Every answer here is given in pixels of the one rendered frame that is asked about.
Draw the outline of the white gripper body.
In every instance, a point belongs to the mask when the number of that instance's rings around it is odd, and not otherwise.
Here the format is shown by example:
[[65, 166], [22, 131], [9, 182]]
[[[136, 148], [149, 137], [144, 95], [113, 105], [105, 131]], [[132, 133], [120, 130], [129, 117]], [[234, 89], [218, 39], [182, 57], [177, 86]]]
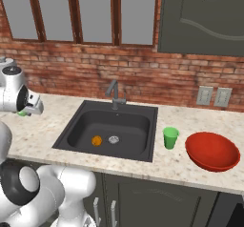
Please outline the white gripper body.
[[44, 111], [44, 105], [41, 100], [40, 94], [29, 91], [28, 104], [23, 109], [26, 114], [41, 114]]

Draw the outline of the dark grey sink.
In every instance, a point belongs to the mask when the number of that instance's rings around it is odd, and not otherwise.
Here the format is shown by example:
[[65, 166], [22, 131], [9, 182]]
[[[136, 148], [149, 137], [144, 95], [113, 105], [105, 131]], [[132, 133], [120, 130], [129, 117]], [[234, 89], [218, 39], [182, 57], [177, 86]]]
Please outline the dark grey sink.
[[[112, 103], [85, 100], [53, 148], [152, 162], [157, 113], [157, 107], [119, 105], [114, 110]], [[95, 135], [103, 139], [98, 147], [92, 145]], [[119, 137], [117, 144], [109, 142], [112, 135]]]

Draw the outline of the orange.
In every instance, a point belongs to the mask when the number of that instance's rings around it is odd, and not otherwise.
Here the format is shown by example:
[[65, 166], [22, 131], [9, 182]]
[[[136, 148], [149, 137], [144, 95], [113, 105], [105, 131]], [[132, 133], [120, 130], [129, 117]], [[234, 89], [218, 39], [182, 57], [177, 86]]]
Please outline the orange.
[[91, 139], [91, 144], [94, 146], [94, 147], [98, 147], [102, 144], [103, 142], [103, 139], [100, 135], [95, 135], [92, 139]]

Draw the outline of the green cup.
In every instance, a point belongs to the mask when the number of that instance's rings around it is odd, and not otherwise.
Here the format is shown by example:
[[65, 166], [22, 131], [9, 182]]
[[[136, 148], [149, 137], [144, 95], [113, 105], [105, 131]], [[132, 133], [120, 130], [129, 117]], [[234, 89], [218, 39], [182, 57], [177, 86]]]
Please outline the green cup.
[[174, 127], [166, 127], [163, 130], [163, 136], [165, 148], [171, 150], [179, 136], [179, 131]]

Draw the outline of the red bowl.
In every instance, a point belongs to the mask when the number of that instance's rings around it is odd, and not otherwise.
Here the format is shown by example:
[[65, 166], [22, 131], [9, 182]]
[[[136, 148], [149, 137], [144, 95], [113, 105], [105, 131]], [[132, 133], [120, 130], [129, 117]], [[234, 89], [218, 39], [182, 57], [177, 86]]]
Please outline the red bowl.
[[189, 158], [209, 172], [225, 172], [240, 161], [240, 151], [232, 141], [221, 134], [198, 132], [185, 141]]

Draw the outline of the grey tap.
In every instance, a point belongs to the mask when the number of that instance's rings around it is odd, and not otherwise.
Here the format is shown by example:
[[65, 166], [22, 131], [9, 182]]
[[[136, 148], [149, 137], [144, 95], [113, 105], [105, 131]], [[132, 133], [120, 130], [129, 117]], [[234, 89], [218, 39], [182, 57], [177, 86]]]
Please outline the grey tap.
[[118, 82], [116, 80], [113, 80], [110, 84], [110, 86], [107, 88], [105, 95], [110, 96], [111, 93], [113, 93], [112, 98], [112, 108], [114, 110], [118, 109], [119, 104], [125, 104], [127, 102], [126, 97], [119, 98], [118, 97]]

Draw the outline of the dark grey base cupboard door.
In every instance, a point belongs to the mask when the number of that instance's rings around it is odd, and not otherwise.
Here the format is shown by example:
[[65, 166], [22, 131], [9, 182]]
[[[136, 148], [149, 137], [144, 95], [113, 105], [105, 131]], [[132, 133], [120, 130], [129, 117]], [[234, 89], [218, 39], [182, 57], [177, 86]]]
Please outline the dark grey base cupboard door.
[[103, 183], [102, 183], [102, 174], [94, 172], [96, 177], [96, 187], [93, 193], [84, 199], [84, 206], [88, 214], [95, 218], [93, 202], [94, 199], [98, 198], [98, 215], [101, 218], [99, 227], [106, 227], [106, 215], [104, 210], [104, 195], [103, 195]]
[[206, 227], [218, 193], [119, 175], [103, 175], [107, 223], [117, 227]]

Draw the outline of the brown framed window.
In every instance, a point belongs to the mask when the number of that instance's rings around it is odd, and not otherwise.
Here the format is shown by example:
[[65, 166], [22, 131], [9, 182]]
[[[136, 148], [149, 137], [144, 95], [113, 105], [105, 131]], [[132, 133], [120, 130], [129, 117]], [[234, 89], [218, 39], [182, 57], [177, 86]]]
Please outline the brown framed window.
[[0, 0], [16, 41], [152, 47], [158, 0]]

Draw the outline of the black dishwasher front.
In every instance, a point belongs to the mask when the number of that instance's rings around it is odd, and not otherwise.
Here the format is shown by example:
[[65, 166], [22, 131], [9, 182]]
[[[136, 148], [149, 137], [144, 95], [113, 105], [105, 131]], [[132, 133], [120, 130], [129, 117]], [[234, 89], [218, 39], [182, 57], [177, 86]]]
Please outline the black dishwasher front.
[[219, 193], [207, 227], [244, 227], [243, 196]]

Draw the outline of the grey wall socket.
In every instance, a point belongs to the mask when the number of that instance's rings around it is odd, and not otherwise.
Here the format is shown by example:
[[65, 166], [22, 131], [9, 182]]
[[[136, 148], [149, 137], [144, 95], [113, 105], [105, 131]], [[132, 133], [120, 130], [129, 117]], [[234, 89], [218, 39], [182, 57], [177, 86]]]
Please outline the grey wall socket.
[[213, 87], [200, 86], [198, 89], [196, 104], [208, 106], [212, 98], [213, 90]]
[[232, 94], [231, 88], [218, 88], [213, 105], [215, 107], [227, 108], [229, 105], [231, 94]]

